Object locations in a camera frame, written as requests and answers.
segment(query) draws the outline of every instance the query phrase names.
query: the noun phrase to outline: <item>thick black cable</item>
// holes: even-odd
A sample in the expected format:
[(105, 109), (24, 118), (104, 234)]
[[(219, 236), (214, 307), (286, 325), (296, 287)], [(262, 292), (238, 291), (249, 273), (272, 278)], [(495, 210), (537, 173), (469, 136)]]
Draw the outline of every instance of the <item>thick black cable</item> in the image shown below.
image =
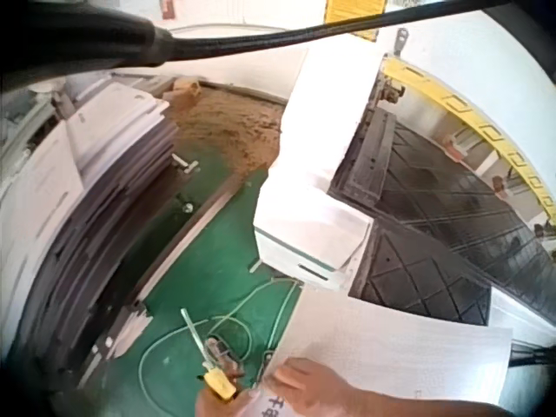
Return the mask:
[(209, 39), (175, 39), (170, 61), (185, 61), (217, 56), (269, 50), (306, 43), (345, 33), (372, 30), (397, 24), (419, 22), (436, 17), (451, 16), (502, 4), (508, 0), (452, 0), (425, 4), (408, 9), (391, 11), (382, 15), (356, 17), (337, 23), (322, 24), (311, 28), (288, 30), (255, 36), (218, 37)]

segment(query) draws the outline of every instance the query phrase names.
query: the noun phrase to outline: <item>metal tool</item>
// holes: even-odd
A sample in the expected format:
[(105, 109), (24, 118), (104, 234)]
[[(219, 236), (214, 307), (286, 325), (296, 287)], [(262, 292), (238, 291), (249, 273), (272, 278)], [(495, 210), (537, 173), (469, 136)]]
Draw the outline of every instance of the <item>metal tool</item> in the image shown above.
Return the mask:
[(213, 362), (202, 343), (201, 337), (195, 329), (195, 324), (193, 324), (191, 318), (189, 317), (188, 310), (186, 308), (182, 308), (181, 313), (189, 331), (191, 332), (191, 335), (193, 336), (195, 344), (201, 352), (203, 358), (202, 365), (207, 369), (207, 373), (203, 375), (202, 378), (205, 380), (208, 387), (212, 389), (220, 398), (225, 401), (233, 399), (237, 393), (237, 387), (228, 379), (224, 371), (222, 371)]

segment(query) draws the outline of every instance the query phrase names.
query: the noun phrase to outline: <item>person's right hand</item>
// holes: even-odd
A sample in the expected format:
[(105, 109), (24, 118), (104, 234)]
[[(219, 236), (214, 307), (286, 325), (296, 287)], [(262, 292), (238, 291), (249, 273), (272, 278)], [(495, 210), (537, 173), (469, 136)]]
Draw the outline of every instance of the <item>person's right hand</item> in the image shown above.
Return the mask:
[(357, 389), (329, 367), (309, 359), (289, 358), (264, 385), (306, 417), (346, 417), (358, 400)]

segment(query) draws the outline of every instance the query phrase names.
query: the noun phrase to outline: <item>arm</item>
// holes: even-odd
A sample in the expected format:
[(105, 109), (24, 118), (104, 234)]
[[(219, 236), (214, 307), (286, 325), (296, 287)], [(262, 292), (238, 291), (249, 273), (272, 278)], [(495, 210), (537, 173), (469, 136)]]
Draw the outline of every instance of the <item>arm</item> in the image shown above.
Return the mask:
[(507, 417), (489, 404), (405, 400), (356, 389), (332, 369), (290, 358), (266, 379), (268, 389), (306, 417)]

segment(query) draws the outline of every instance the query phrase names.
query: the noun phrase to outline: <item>black mat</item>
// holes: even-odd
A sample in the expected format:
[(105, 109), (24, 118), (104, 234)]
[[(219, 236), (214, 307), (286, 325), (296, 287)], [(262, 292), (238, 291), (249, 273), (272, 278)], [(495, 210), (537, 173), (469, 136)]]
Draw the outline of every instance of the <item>black mat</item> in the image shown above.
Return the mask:
[[(366, 135), (373, 117), (367, 110), (329, 191), (379, 219), (376, 243), (366, 253), (376, 262), (360, 271), (367, 274), (367, 285), (360, 278), (360, 297), (436, 318), (485, 323), (484, 288), (495, 286), (556, 323), (556, 268), (534, 233), (480, 178), (427, 139), (396, 123), (380, 199), (370, 204), (347, 191), (362, 144), (382, 141)], [(387, 258), (398, 263), (389, 272)], [(450, 282), (457, 271), (463, 281)], [(411, 287), (402, 287), (403, 281)], [(436, 295), (445, 301), (436, 308), (427, 295), (432, 289), (422, 294), (419, 288), (440, 288), (440, 281), (449, 291)]]

